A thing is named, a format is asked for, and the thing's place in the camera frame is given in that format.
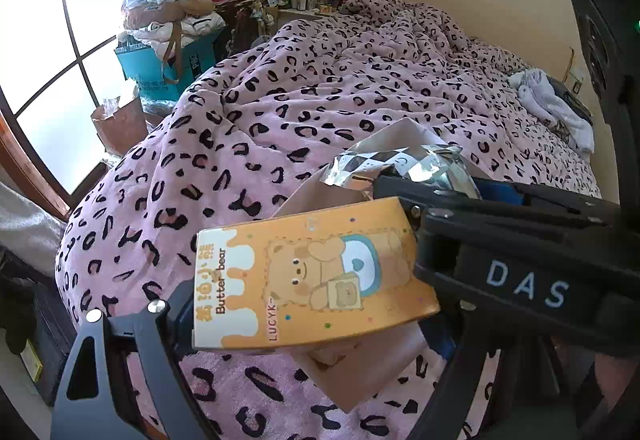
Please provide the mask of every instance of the window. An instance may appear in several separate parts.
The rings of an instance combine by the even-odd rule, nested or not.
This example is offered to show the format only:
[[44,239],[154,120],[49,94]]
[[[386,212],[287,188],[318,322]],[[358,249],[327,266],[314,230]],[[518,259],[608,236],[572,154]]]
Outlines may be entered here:
[[91,112],[124,76],[121,0],[0,0],[0,110],[37,171],[69,207],[104,152]]

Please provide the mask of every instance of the brown strap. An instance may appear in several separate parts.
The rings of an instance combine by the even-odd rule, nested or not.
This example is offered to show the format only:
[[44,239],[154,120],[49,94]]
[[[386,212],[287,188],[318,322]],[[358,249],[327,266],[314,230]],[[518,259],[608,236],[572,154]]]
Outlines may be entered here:
[[[171,55],[171,48],[175,47],[175,73],[178,76],[177,79],[170,79],[164,74],[164,67]],[[167,84],[178,84],[180,82],[180,76],[182,75],[182,25],[180,21],[174,21],[174,27],[171,29],[171,37],[167,44],[164,56],[162,56],[161,65],[162,78]]]

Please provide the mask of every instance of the pile of clothes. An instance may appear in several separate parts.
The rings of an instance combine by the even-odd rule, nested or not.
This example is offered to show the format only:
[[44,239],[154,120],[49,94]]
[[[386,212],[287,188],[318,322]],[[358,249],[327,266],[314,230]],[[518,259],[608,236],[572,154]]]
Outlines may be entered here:
[[175,55],[177,45],[170,45],[172,35],[184,48],[197,37],[225,26],[211,0],[122,0],[122,12],[124,30],[119,41],[133,36],[151,46],[162,61]]
[[594,150],[593,128],[583,112],[567,105],[551,85],[543,70],[531,68],[509,77],[509,86],[518,91],[518,100],[531,115],[557,135],[587,162]]

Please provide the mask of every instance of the window frame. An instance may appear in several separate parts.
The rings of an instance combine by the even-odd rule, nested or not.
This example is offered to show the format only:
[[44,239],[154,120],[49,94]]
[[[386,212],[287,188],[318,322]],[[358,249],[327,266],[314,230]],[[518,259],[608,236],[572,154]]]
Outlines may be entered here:
[[25,103],[14,112],[4,96],[2,85],[0,84],[0,163],[4,166],[8,175],[14,180],[20,190],[34,203],[40,205],[44,210],[61,219],[68,217],[70,210],[76,207],[82,198],[99,182],[106,173],[107,166],[98,163],[94,169],[80,182],[71,193],[62,187],[60,182],[51,173],[50,169],[43,162],[36,150],[31,145],[29,139],[24,134],[17,117],[29,107],[34,100],[44,93],[63,74],[78,66],[84,83],[94,105],[100,105],[95,95],[94,88],[84,68],[84,59],[100,50],[104,46],[113,42],[116,36],[113,35],[96,46],[81,54],[78,50],[74,30],[69,17],[66,0],[62,0],[63,13],[65,16],[66,28],[75,59],[67,64],[62,70],[55,74],[41,88],[39,88]]

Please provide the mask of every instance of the pink leopard print blanket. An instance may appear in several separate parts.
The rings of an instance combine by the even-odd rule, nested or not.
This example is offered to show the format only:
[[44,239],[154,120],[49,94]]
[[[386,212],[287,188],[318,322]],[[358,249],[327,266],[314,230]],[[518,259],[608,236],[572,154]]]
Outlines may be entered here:
[[[93,308],[122,315],[167,298],[193,277],[199,230],[268,218],[337,153],[405,116],[462,146],[494,179],[599,197],[589,165],[508,87],[507,75],[526,68],[521,59],[469,39],[426,4],[350,0],[344,11],[285,25],[208,70],[87,195],[56,263],[76,325]],[[181,367],[228,438],[402,438],[433,390],[425,376],[433,356],[426,351],[408,368],[411,379],[394,381],[393,397],[349,415],[287,356],[202,353]],[[157,422],[140,374],[132,377],[143,415]]]

